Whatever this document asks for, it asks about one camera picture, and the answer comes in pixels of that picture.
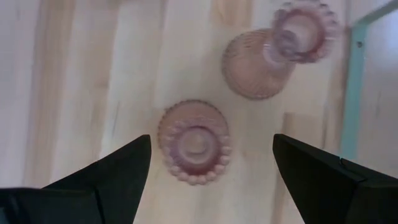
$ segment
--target beaded rim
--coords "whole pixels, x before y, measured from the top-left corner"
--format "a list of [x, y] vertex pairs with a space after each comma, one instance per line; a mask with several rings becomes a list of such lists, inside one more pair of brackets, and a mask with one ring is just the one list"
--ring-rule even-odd
[[[170, 112], [175, 111], [179, 107], [190, 103], [201, 103], [205, 106], [208, 106], [213, 111], [216, 111], [219, 115], [221, 115], [221, 117], [223, 118], [223, 122], [217, 122], [214, 119], [206, 118], [204, 116], [192, 116], [183, 120], [174, 121], [171, 126], [167, 127], [170, 133], [166, 136], [162, 136], [160, 131], [163, 128], [163, 122], [165, 118], [170, 114]], [[176, 147], [173, 147], [176, 141], [178, 141], [178, 136], [184, 133], [188, 128], [191, 128], [193, 126], [200, 126], [210, 130], [216, 137], [215, 139], [217, 140], [218, 144], [215, 155], [213, 155], [211, 161], [206, 161], [204, 163], [205, 165], [200, 168], [200, 172], [192, 172], [192, 170], [195, 170], [195, 168], [187, 167], [185, 161], [180, 161], [184, 160], [184, 158], [179, 157], [176, 153], [172, 153], [173, 150], [178, 150]], [[223, 134], [222, 131], [218, 129], [218, 126], [224, 128], [226, 134]], [[230, 146], [228, 124], [226, 123], [226, 120], [221, 112], [213, 105], [205, 101], [186, 100], [179, 102], [173, 105], [171, 108], [167, 109], [159, 123], [157, 138], [159, 147], [165, 156], [164, 162], [169, 172], [172, 175], [176, 176], [178, 180], [186, 181], [190, 185], [206, 185], [207, 183], [216, 180], [219, 175], [225, 172], [226, 166], [231, 160], [232, 148]]]

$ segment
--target white wall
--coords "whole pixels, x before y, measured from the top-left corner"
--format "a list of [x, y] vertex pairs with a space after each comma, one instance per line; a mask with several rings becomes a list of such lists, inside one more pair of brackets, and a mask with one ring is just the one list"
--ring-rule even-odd
[[0, 187], [24, 177], [39, 0], [0, 1]]

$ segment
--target light wood surface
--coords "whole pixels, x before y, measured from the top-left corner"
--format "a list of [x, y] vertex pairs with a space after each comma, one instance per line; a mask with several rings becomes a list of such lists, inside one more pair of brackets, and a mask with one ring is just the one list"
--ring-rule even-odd
[[[326, 2], [344, 24], [344, 0]], [[228, 42], [269, 27], [282, 3], [37, 1], [33, 67], [26, 72], [32, 89], [24, 104], [29, 131], [20, 155], [7, 155], [18, 162], [7, 166], [24, 169], [12, 182], [2, 175], [2, 186], [45, 186], [150, 134], [151, 167], [135, 223], [273, 223], [285, 209], [274, 206], [273, 134], [290, 128], [291, 135], [337, 152], [344, 88], [344, 37], [327, 59], [297, 66], [285, 90], [269, 100], [248, 101], [228, 88], [220, 65]], [[155, 140], [165, 109], [190, 98], [218, 107], [234, 146], [227, 173], [204, 187], [172, 177]], [[3, 168], [8, 159], [0, 161]]]

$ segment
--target glass candle holder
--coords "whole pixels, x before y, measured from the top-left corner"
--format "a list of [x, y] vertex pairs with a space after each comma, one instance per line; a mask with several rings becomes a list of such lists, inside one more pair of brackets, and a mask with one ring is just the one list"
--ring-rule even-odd
[[231, 159], [226, 120], [214, 106], [200, 100], [168, 109], [159, 124], [158, 142], [170, 173], [190, 185], [216, 180]]
[[[319, 0], [296, 0], [283, 4], [275, 13], [272, 31], [276, 51], [287, 60], [315, 63], [331, 52], [340, 27], [327, 4]], [[285, 43], [292, 36], [296, 49], [286, 50]]]

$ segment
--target pink glass vase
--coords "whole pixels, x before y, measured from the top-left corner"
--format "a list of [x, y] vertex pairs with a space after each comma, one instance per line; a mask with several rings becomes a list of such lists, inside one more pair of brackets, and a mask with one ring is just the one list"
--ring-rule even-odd
[[[232, 40], [223, 55], [223, 75], [229, 87], [250, 100], [264, 100], [285, 86], [295, 63], [286, 60], [272, 44], [272, 31], [259, 29]], [[294, 41], [286, 43], [294, 49]]]
[[285, 3], [275, 13], [272, 29], [243, 33], [223, 55], [223, 75], [229, 87], [250, 100], [278, 94], [296, 63], [326, 57], [339, 34], [336, 15], [319, 0]]
[[[274, 16], [273, 39], [277, 51], [291, 62], [315, 63], [325, 58], [340, 33], [336, 14], [319, 0], [296, 0], [282, 5]], [[286, 33], [295, 36], [296, 49], [286, 51]]]
[[158, 141], [170, 173], [190, 185], [215, 180], [231, 159], [227, 122], [204, 101], [187, 100], [168, 109]]

